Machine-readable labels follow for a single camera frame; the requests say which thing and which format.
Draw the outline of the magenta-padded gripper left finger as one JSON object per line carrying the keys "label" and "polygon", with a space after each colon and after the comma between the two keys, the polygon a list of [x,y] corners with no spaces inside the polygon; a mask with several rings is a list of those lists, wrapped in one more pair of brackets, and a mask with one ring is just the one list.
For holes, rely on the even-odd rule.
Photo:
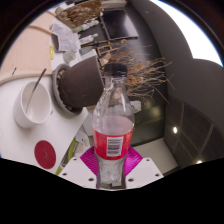
{"label": "magenta-padded gripper left finger", "polygon": [[94,148],[89,148],[79,158],[72,157],[60,172],[59,176],[78,186],[96,189],[98,176],[98,160]]}

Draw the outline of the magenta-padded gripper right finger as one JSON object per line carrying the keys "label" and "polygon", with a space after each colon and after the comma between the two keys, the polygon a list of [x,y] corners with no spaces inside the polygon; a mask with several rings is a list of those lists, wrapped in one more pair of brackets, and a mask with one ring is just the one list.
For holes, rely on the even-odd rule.
{"label": "magenta-padded gripper right finger", "polygon": [[143,158],[130,147],[124,161],[124,177],[126,188],[134,189],[157,181],[163,175],[151,158]]}

